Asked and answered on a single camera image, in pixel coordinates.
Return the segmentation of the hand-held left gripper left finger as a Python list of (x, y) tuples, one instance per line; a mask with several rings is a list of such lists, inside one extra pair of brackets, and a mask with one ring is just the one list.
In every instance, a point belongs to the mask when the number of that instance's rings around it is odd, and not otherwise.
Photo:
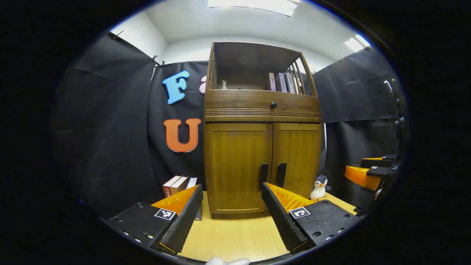
[(105, 223), (146, 248), (177, 255), (183, 250), (202, 199), (202, 187), (195, 185), (151, 205), (135, 203)]

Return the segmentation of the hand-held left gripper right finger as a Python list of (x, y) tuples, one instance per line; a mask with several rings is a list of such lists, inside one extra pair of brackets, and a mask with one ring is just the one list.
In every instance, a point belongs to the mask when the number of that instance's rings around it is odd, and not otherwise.
[(271, 183), (261, 184), (261, 197), (291, 254), (317, 247), (360, 222), (330, 200), (313, 202)]

